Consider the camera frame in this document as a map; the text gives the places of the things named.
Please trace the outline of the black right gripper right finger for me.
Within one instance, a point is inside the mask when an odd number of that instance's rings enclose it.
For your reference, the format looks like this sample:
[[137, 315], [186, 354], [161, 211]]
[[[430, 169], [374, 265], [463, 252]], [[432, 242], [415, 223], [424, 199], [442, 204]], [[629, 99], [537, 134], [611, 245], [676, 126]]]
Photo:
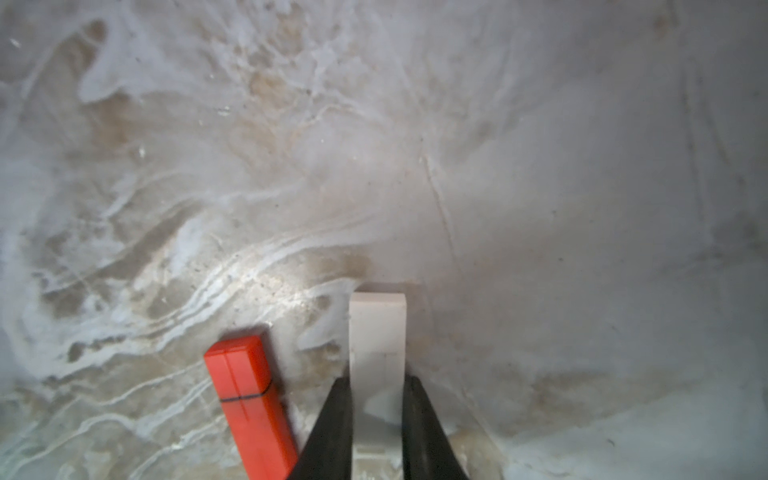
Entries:
[[402, 400], [405, 480], [468, 480], [420, 379], [405, 375]]

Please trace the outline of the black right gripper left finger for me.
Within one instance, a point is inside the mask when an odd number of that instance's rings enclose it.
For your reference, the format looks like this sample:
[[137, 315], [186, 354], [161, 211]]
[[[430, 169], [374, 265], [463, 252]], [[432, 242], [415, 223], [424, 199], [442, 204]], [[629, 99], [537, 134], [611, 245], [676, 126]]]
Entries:
[[351, 382], [337, 378], [288, 480], [350, 480], [354, 407]]

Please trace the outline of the red usb flash drive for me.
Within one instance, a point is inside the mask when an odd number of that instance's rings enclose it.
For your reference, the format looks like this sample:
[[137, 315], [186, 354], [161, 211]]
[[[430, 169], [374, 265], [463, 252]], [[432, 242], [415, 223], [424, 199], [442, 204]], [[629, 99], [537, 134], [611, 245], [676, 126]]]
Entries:
[[247, 477], [287, 478], [298, 453], [262, 338], [219, 341], [204, 362]]

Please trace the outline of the white rectangular usb flash drive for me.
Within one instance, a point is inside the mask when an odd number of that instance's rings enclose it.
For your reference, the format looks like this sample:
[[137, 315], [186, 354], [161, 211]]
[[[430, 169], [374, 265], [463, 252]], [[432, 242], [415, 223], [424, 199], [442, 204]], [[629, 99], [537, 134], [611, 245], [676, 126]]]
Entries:
[[389, 478], [402, 458], [406, 322], [403, 293], [355, 292], [350, 298], [354, 479]]

